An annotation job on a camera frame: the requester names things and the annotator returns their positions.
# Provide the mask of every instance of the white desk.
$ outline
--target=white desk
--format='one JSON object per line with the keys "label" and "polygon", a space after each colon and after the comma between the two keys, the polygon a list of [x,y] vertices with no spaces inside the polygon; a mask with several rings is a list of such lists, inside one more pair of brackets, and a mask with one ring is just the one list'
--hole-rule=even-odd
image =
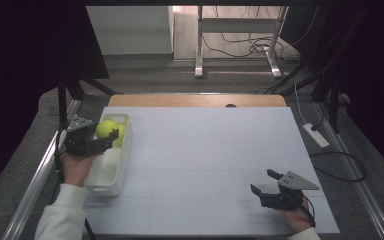
{"label": "white desk", "polygon": [[[112,107],[130,115],[133,141],[123,191],[90,196],[96,234],[261,236],[292,234],[249,184],[277,192],[266,170],[294,171],[320,186],[289,108]],[[306,191],[316,230],[339,230],[321,191]]]}

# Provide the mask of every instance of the dark background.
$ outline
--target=dark background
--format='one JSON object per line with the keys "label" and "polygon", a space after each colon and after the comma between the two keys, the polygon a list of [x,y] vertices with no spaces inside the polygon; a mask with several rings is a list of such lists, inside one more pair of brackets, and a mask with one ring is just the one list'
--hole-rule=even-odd
{"label": "dark background", "polygon": [[[329,40],[329,30],[336,29],[350,15],[349,8],[332,9],[322,44]],[[349,116],[384,157],[384,1],[373,2],[336,76],[341,91],[351,100]]]}
{"label": "dark background", "polygon": [[82,1],[0,1],[0,172],[40,96],[62,79],[108,78]]}

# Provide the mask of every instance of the wooden table edge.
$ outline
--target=wooden table edge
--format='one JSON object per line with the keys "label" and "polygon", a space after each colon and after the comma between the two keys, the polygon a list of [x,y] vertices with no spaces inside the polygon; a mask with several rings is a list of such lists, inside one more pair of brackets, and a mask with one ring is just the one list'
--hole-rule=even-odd
{"label": "wooden table edge", "polygon": [[286,107],[280,95],[251,94],[118,94],[108,107]]}

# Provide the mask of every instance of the tennis ball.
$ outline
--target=tennis ball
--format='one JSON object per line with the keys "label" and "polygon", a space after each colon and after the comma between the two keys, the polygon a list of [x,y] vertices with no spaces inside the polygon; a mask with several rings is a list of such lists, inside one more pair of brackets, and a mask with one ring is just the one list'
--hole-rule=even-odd
{"label": "tennis ball", "polygon": [[122,144],[125,133],[126,133],[126,126],[118,125],[118,138],[114,142],[117,144]]}
{"label": "tennis ball", "polygon": [[97,138],[108,137],[110,133],[118,129],[118,124],[112,120],[104,120],[96,126],[95,134]]}

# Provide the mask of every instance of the human hand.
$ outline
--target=human hand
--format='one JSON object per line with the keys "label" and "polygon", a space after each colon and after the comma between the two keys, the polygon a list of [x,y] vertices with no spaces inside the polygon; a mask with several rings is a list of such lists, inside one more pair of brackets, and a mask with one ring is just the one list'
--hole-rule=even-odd
{"label": "human hand", "polygon": [[92,168],[93,160],[102,154],[99,153],[89,157],[76,157],[66,152],[61,154],[60,159],[64,172],[64,183],[83,187],[85,179]]}
{"label": "human hand", "polygon": [[[308,200],[305,197],[303,198],[302,205],[306,209],[308,209]],[[307,215],[301,209],[296,209],[294,211],[285,211],[277,209],[277,211],[286,218],[286,221],[296,233],[300,233],[304,230],[311,228],[311,224],[308,220]]]}

